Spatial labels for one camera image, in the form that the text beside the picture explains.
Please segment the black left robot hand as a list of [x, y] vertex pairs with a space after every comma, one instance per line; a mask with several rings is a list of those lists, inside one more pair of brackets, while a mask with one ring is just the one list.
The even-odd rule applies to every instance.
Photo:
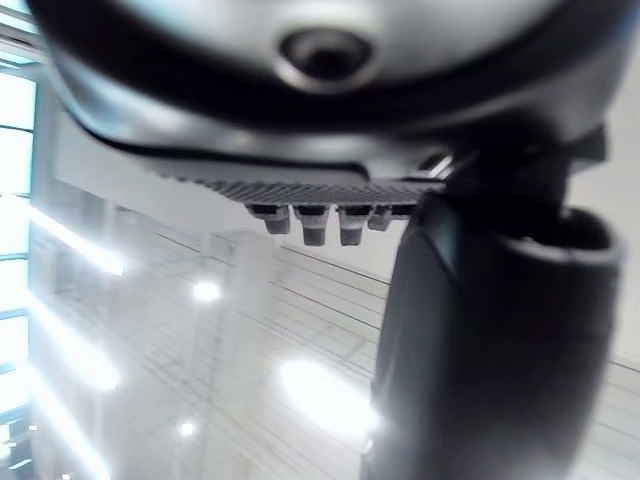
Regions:
[[635, 1], [32, 1], [70, 116], [154, 173], [324, 241], [408, 225], [366, 479], [564, 479], [621, 245], [569, 208], [606, 158]]

